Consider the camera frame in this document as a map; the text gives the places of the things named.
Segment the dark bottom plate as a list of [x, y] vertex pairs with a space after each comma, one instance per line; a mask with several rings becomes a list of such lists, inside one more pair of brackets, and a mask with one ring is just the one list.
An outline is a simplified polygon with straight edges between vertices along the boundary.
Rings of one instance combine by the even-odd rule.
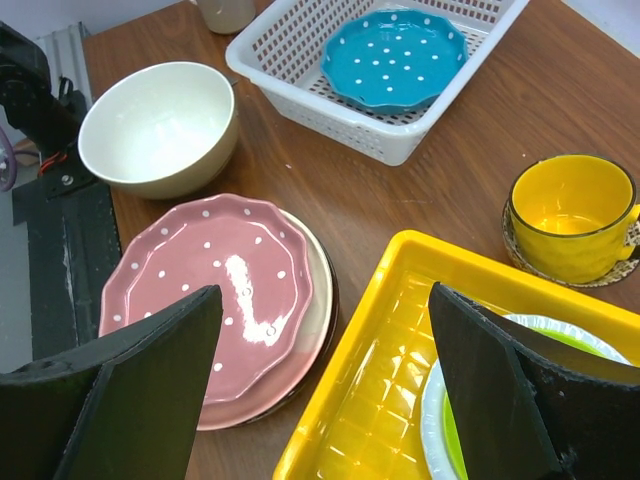
[[328, 356], [330, 345], [331, 345], [331, 342], [333, 340], [333, 337], [334, 337], [334, 334], [335, 334], [335, 331], [336, 331], [336, 327], [337, 327], [337, 323], [338, 323], [339, 307], [340, 307], [340, 294], [339, 294], [339, 285], [338, 285], [336, 270], [335, 270], [333, 261], [331, 260], [331, 257], [329, 256], [329, 253], [328, 253], [327, 249], [325, 248], [325, 246], [323, 244], [321, 244], [321, 250], [322, 250], [322, 252], [324, 254], [324, 257], [327, 260], [328, 265], [329, 265], [329, 270], [330, 270], [330, 274], [331, 274], [331, 286], [332, 286], [332, 304], [331, 304], [331, 310], [330, 310], [330, 315], [329, 315], [329, 326], [328, 326], [327, 332], [325, 334], [325, 338], [324, 338], [322, 347], [321, 347], [318, 355], [316, 356], [316, 359], [314, 360], [314, 362], [312, 363], [311, 367], [307, 371], [307, 373], [303, 376], [303, 378], [281, 400], [279, 400], [272, 407], [268, 408], [266, 411], [264, 411], [264, 412], [262, 412], [262, 413], [260, 413], [260, 414], [258, 414], [256, 416], [254, 416], [254, 417], [252, 417], [252, 418], [250, 418], [250, 419], [238, 424], [238, 427], [255, 423], [255, 422], [257, 422], [257, 421], [269, 416], [270, 414], [275, 413], [280, 408], [284, 407], [298, 393], [300, 393], [305, 388], [305, 386], [310, 382], [311, 377], [313, 375], [315, 375], [320, 370], [320, 364]]

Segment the white ceramic bowl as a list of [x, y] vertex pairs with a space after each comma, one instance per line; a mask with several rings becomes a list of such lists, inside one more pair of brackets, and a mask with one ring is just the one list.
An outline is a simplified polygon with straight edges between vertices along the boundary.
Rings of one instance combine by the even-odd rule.
[[156, 64], [96, 100], [79, 131], [79, 157], [97, 178], [145, 199], [171, 199], [210, 183], [239, 138], [234, 89], [196, 62]]

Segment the blue polka dot plate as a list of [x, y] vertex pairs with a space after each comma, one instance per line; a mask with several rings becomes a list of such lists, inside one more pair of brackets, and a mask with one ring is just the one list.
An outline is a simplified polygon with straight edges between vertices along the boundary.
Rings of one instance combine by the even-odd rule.
[[377, 10], [328, 39], [321, 71], [344, 101], [395, 115], [432, 105], [468, 59], [465, 35], [448, 19]]

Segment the pink polka dot plate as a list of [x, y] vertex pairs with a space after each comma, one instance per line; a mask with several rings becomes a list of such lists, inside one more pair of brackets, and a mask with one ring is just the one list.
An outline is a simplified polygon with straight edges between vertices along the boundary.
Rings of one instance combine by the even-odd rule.
[[220, 287], [223, 307], [205, 401], [226, 403], [292, 351], [314, 293], [306, 238], [272, 203], [219, 194], [170, 209], [130, 242], [106, 282], [99, 333], [206, 285]]

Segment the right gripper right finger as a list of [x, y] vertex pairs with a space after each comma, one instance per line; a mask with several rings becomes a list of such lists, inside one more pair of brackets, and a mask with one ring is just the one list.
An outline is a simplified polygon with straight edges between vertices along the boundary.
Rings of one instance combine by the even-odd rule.
[[428, 310], [471, 479], [636, 479], [639, 369], [435, 283]]

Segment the cream pink floral plate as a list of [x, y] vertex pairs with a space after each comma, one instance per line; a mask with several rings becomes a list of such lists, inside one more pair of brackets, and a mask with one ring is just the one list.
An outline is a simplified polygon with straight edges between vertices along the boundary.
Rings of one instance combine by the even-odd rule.
[[329, 265], [316, 235], [296, 216], [287, 211], [282, 214], [304, 234], [308, 242], [308, 261], [314, 286], [311, 304], [289, 355], [239, 399], [204, 406], [197, 425], [199, 431], [237, 427], [275, 405], [303, 378], [322, 347], [332, 304]]

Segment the white plastic basket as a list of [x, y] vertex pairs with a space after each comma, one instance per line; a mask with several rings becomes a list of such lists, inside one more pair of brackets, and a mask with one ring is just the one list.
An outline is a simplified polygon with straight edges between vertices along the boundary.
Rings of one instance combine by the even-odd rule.
[[[526, 7], [524, 1], [275, 1], [227, 47], [226, 62], [284, 117], [389, 166], [404, 163]], [[330, 36], [376, 10], [417, 9], [452, 22], [469, 60], [435, 103], [400, 115], [342, 100], [321, 72]]]

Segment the woven coaster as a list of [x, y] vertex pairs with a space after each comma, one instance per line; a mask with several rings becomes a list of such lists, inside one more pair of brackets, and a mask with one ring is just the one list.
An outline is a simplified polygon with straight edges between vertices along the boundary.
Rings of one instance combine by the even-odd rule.
[[605, 275], [597, 278], [596, 280], [576, 284], [571, 282], [564, 282], [554, 277], [550, 277], [536, 268], [534, 268], [522, 255], [519, 245], [516, 241], [514, 228], [511, 221], [508, 203], [504, 204], [502, 217], [501, 217], [501, 231], [503, 242], [507, 251], [507, 254], [511, 262], [519, 269], [528, 272], [537, 277], [543, 278], [548, 281], [552, 281], [559, 285], [570, 287], [574, 289], [587, 289], [587, 288], [599, 288], [606, 287], [616, 283], [619, 283], [629, 277], [632, 273], [639, 269], [638, 260], [623, 260], [618, 261], [615, 266], [609, 270]]

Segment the yellow plastic tray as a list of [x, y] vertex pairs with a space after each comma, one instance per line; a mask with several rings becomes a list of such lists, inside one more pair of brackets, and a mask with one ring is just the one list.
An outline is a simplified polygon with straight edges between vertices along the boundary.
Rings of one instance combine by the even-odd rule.
[[277, 479], [425, 479], [420, 399], [436, 358], [427, 302], [444, 283], [499, 313], [577, 325], [639, 359], [639, 317], [413, 230], [389, 242], [274, 470]]

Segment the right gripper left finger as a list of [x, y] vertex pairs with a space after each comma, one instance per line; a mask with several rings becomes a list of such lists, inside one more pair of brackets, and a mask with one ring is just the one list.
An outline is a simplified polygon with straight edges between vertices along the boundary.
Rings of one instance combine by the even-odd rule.
[[222, 322], [205, 286], [1, 376], [4, 479], [182, 479]]

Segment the green white bowl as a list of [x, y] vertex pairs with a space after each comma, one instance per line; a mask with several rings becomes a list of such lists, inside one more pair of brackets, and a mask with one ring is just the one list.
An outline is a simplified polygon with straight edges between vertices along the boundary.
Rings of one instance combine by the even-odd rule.
[[[533, 314], [511, 313], [505, 318], [579, 350], [631, 364], [613, 346], [576, 325]], [[420, 437], [432, 479], [468, 478], [439, 360], [433, 364], [422, 392]]]

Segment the pink beige mug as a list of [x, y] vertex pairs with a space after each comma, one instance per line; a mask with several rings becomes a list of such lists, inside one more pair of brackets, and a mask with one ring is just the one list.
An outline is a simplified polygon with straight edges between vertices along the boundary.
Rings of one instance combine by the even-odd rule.
[[196, 0], [207, 28], [217, 34], [233, 34], [243, 30], [255, 18], [253, 0]]

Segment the yellow mug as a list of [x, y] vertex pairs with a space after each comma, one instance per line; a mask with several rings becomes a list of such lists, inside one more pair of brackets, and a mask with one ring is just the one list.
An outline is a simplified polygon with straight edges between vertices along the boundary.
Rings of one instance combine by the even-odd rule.
[[586, 154], [541, 160], [514, 181], [508, 213], [524, 259], [566, 283], [595, 281], [639, 259], [626, 241], [639, 220], [636, 184], [618, 163]]

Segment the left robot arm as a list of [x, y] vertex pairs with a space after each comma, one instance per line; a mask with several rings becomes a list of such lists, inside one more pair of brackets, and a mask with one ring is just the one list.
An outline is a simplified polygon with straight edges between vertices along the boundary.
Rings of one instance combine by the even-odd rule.
[[26, 137], [16, 145], [1, 134], [1, 190], [11, 190], [18, 167], [35, 165], [47, 199], [96, 182], [80, 160], [80, 125], [91, 105], [80, 74], [53, 68], [43, 48], [6, 23], [1, 24], [1, 110], [9, 126]]

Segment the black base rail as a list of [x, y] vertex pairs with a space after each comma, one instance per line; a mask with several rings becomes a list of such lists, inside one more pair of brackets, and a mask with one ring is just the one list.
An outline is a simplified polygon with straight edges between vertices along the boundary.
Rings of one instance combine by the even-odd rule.
[[14, 224], [27, 227], [32, 358], [40, 360], [98, 337], [120, 240], [103, 183], [48, 199], [34, 180], [14, 189], [12, 200]]

